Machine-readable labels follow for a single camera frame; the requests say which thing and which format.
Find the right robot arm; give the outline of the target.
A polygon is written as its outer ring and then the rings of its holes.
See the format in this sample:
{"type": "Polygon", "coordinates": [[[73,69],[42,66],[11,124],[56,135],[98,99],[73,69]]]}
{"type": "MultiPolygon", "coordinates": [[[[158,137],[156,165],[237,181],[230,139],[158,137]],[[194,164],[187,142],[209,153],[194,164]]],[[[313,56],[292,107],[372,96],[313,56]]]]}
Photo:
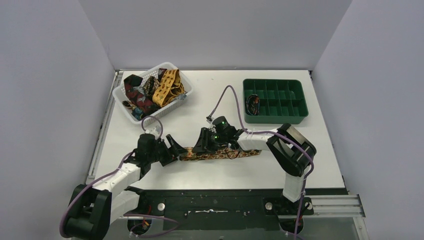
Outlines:
{"type": "Polygon", "coordinates": [[[279,128],[253,131],[237,129],[224,116],[209,118],[210,127],[200,130],[191,152],[196,155],[217,155],[269,151],[285,172],[284,198],[298,201],[304,191],[305,178],[314,168],[316,147],[294,126],[284,123],[279,128]]]}

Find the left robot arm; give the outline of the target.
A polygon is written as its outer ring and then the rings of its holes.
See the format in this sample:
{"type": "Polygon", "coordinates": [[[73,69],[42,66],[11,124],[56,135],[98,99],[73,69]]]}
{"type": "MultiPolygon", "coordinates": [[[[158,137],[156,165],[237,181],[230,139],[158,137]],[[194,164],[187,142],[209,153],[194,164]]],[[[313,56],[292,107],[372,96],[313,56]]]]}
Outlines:
{"type": "Polygon", "coordinates": [[[136,148],[123,157],[118,167],[89,184],[78,185],[59,223],[64,238],[102,240],[116,219],[132,211],[141,215],[148,201],[131,184],[141,180],[159,162],[163,167],[188,154],[171,135],[143,133],[136,148]]]}

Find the beige paisley patterned tie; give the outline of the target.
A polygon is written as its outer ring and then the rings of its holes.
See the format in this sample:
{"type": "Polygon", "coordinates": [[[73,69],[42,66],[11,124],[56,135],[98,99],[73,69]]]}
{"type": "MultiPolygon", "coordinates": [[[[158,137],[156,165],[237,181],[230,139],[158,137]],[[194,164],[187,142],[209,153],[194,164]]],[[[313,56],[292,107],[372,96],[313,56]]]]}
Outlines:
{"type": "Polygon", "coordinates": [[[232,150],[228,147],[219,149],[216,152],[213,153],[196,153],[193,151],[192,147],[187,147],[187,154],[184,156],[181,156],[179,158],[180,161],[183,162],[196,162],[196,161],[206,161],[206,160],[218,160],[218,159],[236,159],[236,158],[246,158],[246,157],[253,157],[258,156],[261,154],[261,150],[247,150],[247,151],[238,151],[238,150],[232,150]]]}

